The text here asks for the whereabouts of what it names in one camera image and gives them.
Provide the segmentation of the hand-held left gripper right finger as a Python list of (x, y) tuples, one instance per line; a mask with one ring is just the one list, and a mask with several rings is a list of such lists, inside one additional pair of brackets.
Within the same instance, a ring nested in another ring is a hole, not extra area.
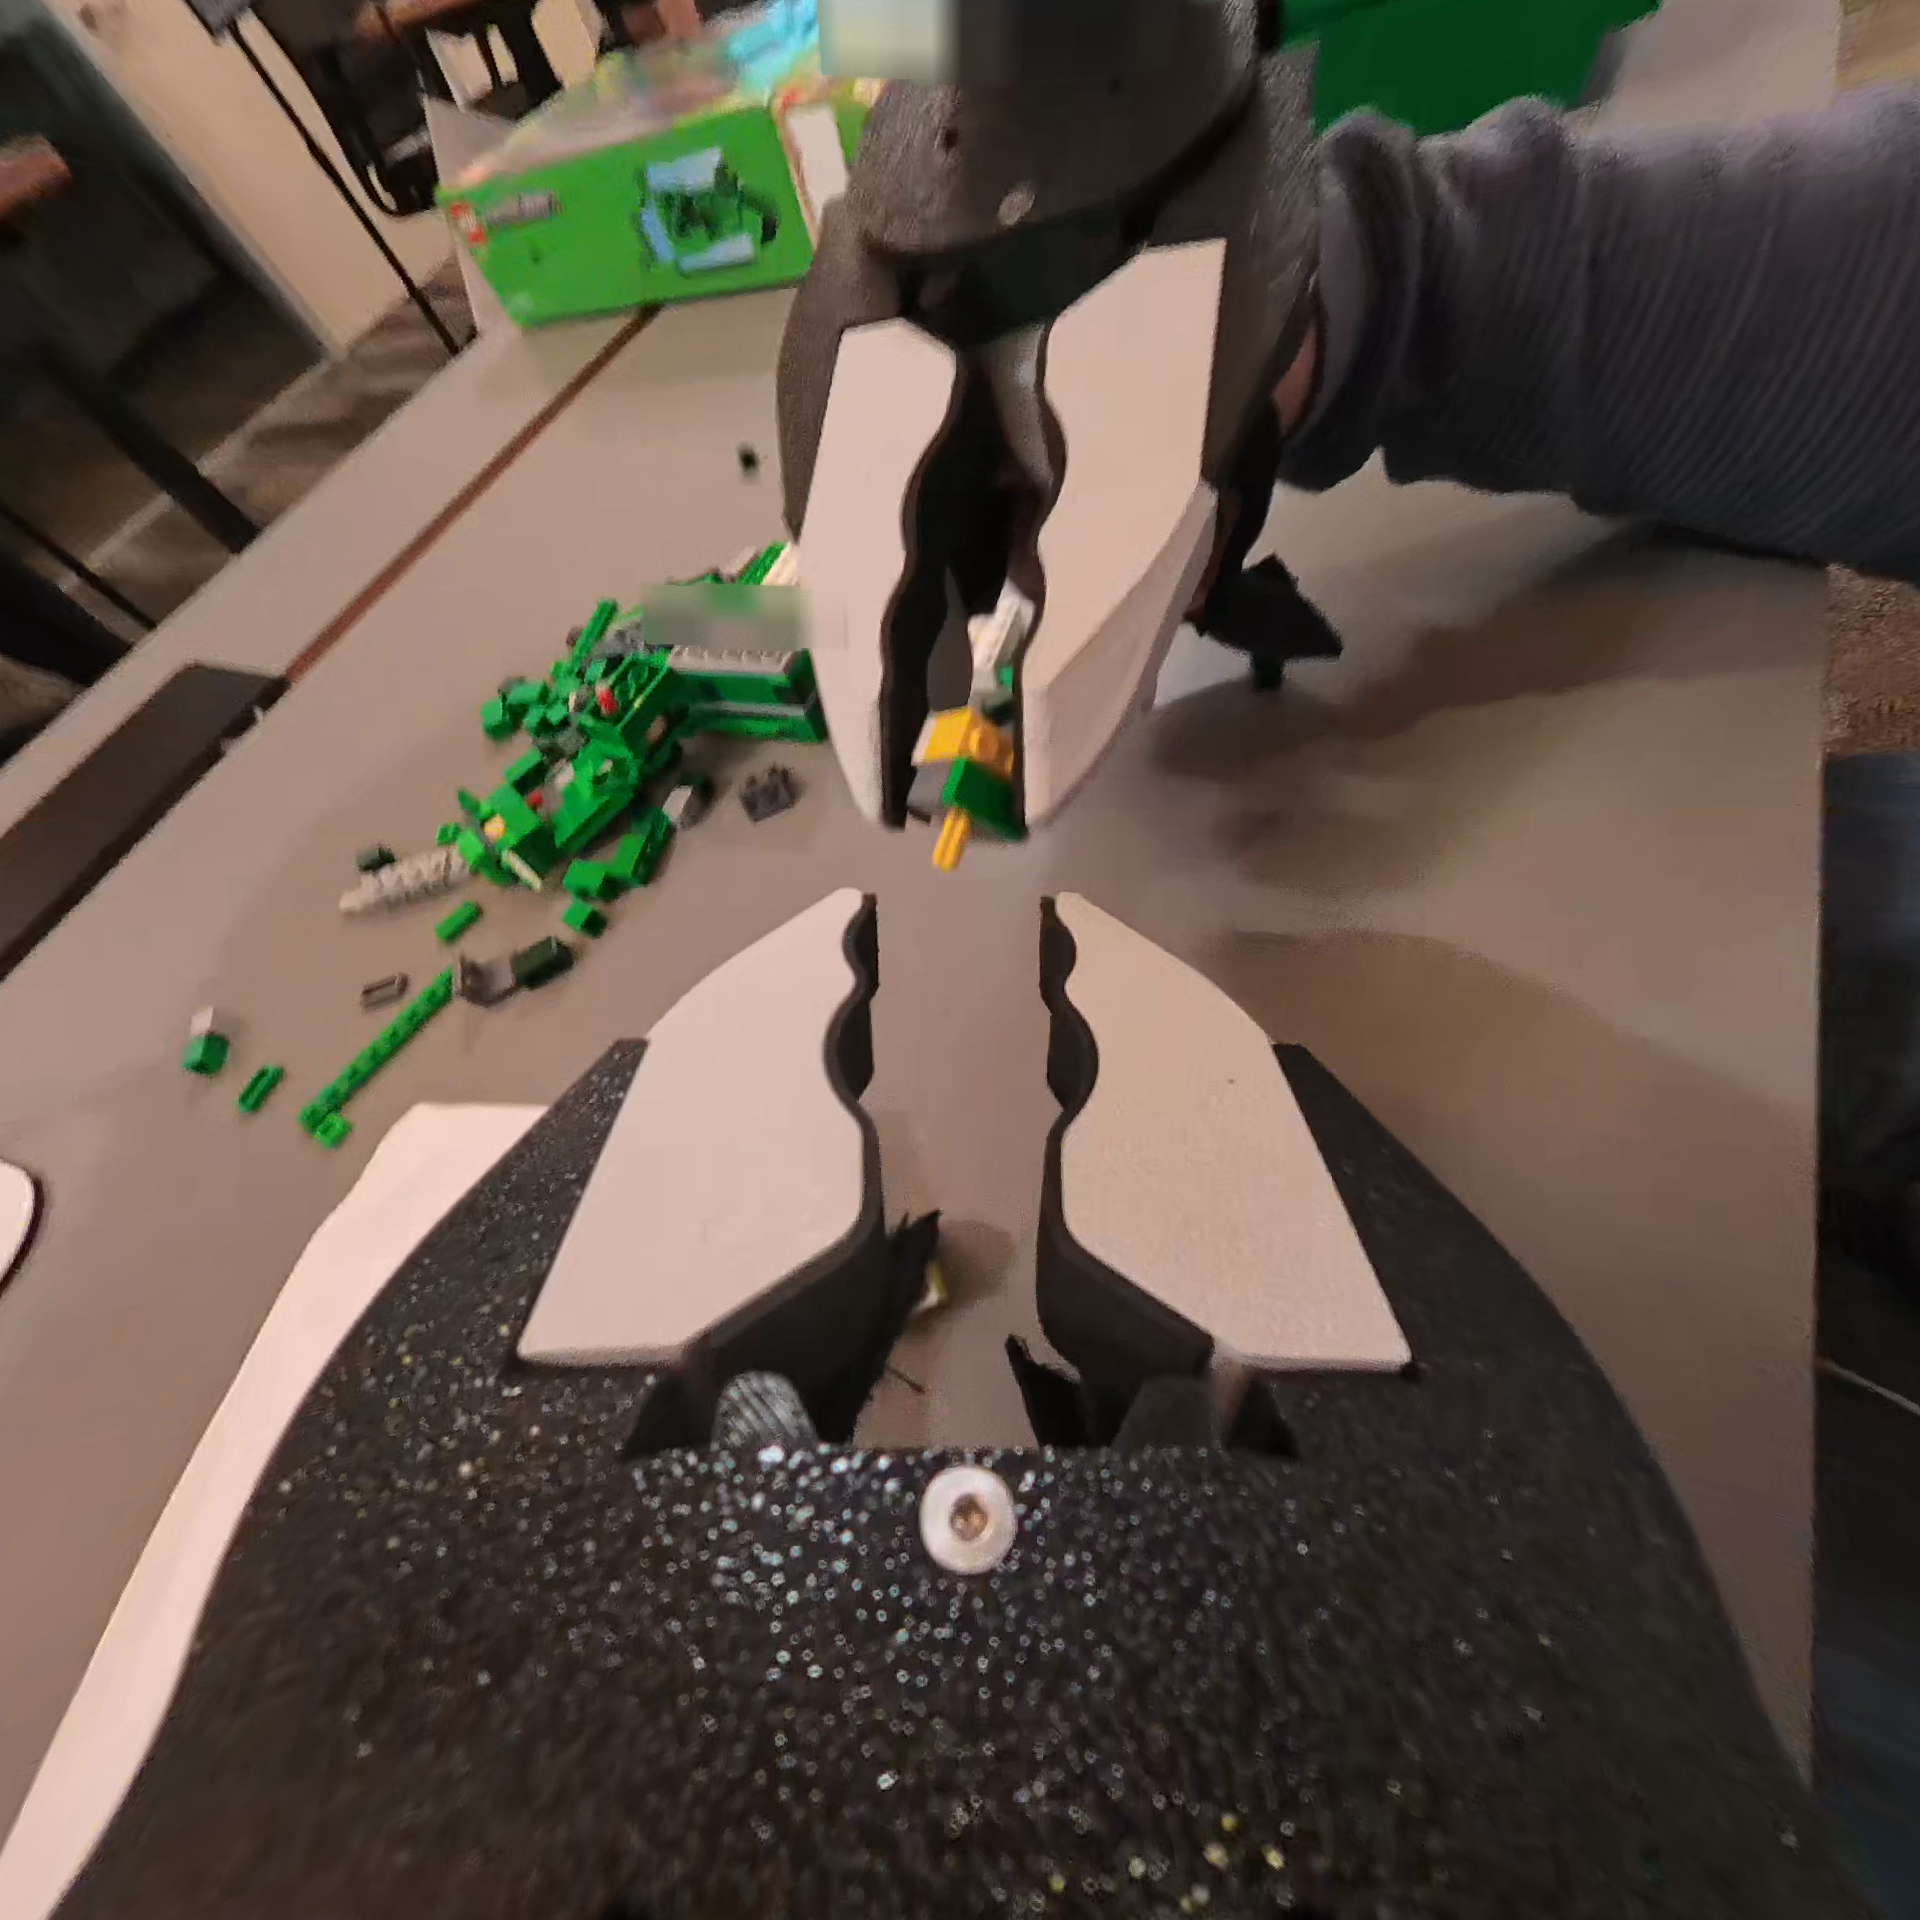
[(1082, 1378), (1393, 1376), (1407, 1338), (1274, 1042), (1079, 893), (1039, 904), (1037, 1314)]

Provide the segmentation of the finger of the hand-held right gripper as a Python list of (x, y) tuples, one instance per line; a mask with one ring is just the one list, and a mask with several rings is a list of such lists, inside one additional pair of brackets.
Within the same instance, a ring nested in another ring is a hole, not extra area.
[(1025, 826), (1043, 829), (1153, 703), (1215, 535), (1203, 475), (1225, 242), (1149, 246), (1049, 330), (1039, 392), (1062, 480), (1020, 659)]
[(977, 469), (970, 374), (908, 319), (844, 334), (799, 525), (807, 647), (858, 812), (905, 827), (910, 755)]

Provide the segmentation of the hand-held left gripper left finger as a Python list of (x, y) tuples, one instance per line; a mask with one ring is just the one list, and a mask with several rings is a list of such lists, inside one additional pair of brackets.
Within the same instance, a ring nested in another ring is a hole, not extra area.
[(869, 1199), (869, 1126), (828, 1047), (831, 1022), (866, 1008), (847, 939), (869, 904), (830, 891), (654, 1023), (522, 1359), (684, 1363), (847, 1242)]

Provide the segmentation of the small yellow green brick assembly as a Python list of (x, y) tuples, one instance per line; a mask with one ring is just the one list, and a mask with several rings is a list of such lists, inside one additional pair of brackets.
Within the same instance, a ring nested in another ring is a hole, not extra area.
[(1015, 580), (991, 611), (967, 616), (967, 698), (933, 710), (911, 749), (905, 814), (933, 827), (938, 874), (955, 874), (973, 843), (1027, 839), (1018, 670), (1033, 624), (1036, 605)]

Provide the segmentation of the person's right forearm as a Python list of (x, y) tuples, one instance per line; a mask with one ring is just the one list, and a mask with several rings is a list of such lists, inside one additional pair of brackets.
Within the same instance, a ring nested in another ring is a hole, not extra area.
[(1915, 584), (1915, 86), (1729, 127), (1358, 112), (1319, 212), (1282, 485), (1378, 460)]

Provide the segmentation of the dark green brick piece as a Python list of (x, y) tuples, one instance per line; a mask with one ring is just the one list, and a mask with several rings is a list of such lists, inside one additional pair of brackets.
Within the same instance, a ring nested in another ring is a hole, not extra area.
[(571, 972), (573, 948), (559, 938), (541, 938), (498, 958), (461, 955), (453, 968), (453, 994), (470, 1006), (494, 1008), (522, 992)]

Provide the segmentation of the long green brick beam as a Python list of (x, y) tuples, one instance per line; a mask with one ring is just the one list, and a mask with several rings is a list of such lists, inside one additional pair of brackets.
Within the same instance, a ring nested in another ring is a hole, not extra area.
[(435, 974), (419, 996), (412, 996), (321, 1092), (302, 1104), (297, 1122), (313, 1143), (334, 1148), (348, 1139), (353, 1131), (350, 1104), (450, 1006), (453, 986), (453, 966)]

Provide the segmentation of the large plain green box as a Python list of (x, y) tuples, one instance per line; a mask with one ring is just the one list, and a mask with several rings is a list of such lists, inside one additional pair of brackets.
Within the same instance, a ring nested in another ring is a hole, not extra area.
[(1572, 110), (1654, 2), (1285, 2), (1282, 46), (1313, 51), (1313, 127), (1374, 112), (1414, 135), (1510, 101)]

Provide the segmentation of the pile of green bricks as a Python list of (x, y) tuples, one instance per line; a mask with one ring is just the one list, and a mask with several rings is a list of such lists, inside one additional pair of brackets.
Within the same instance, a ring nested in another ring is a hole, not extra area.
[(703, 778), (684, 772), (693, 742), (825, 742), (798, 584), (798, 546), (771, 542), (629, 605), (597, 602), (543, 672), (508, 677), (485, 702), (487, 741), (518, 742), (491, 788), (461, 788), (420, 853), (365, 848), (343, 917), (436, 900), (468, 879), (555, 893), (617, 829), (663, 848), (698, 812)]

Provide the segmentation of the green brick set box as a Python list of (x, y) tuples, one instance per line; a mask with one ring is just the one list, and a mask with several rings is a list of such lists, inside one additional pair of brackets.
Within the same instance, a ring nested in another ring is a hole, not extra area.
[(439, 184), (516, 330), (773, 292), (807, 275), (879, 95), (811, 44), (743, 61), (716, 40), (606, 54)]

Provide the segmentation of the white paper sheet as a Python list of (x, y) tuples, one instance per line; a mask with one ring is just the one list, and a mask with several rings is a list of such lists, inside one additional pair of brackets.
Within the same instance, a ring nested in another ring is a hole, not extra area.
[(175, 1696), (233, 1534), (308, 1387), (357, 1318), (543, 1106), (422, 1102), (324, 1215), (137, 1556), (2, 1853), (2, 1916), (54, 1916)]

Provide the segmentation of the wooden side table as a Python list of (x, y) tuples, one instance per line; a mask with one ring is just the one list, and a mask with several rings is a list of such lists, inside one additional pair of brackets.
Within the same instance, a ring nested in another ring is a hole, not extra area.
[[(25, 221), (44, 203), (50, 203), (70, 188), (74, 172), (44, 135), (19, 135), (2, 147), (2, 230), (4, 250), (11, 250)], [(157, 492), (186, 511), (209, 536), (212, 536), (226, 554), (242, 554), (257, 536), (258, 525), (246, 517), (226, 492), (222, 492), (206, 474), (191, 463), (175, 444), (162, 436), (157, 424), (147, 418), (132, 400), (110, 384), (106, 374), (97, 374), (74, 356), (74, 352), (49, 330), (44, 318), (34, 318), (31, 355), (53, 386), (74, 402), (87, 421), (139, 469)], [(157, 622), (115, 588), (106, 576), (92, 568), (83, 557), (70, 554), (65, 543), (45, 535), (31, 518), (4, 507), (4, 525), (20, 535), (29, 549), (53, 560), (65, 576), (81, 583), (97, 599), (106, 602), (124, 620), (132, 622), (139, 632), (151, 632)]]

